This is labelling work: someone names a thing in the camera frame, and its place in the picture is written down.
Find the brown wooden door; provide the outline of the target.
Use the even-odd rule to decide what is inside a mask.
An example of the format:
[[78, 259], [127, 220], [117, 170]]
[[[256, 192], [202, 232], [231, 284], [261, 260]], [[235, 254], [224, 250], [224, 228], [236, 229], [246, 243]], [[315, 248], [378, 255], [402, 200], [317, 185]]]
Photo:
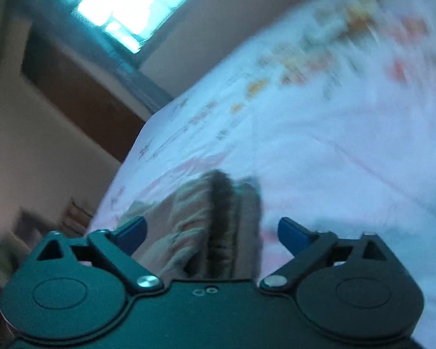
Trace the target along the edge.
[[55, 43], [32, 30], [21, 72], [91, 140], [114, 159], [125, 160], [145, 121]]

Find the pink floral bed sheet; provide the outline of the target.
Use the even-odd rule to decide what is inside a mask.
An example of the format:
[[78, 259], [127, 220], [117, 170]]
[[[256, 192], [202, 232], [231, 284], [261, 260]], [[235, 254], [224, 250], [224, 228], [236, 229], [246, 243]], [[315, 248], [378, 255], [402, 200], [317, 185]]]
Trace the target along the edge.
[[260, 189], [260, 275], [290, 260], [282, 217], [379, 234], [425, 294], [436, 348], [436, 0], [309, 0], [141, 130], [91, 222], [112, 229], [209, 169]]

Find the left grey curtain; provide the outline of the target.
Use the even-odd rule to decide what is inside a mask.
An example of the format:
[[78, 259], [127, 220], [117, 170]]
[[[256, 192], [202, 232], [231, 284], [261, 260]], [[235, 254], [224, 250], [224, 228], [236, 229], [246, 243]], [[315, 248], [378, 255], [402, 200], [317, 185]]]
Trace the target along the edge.
[[76, 13], [82, 0], [9, 0], [11, 8], [33, 27], [98, 65], [119, 81], [149, 112], [161, 110], [173, 97], [135, 68], [133, 57], [102, 29]]

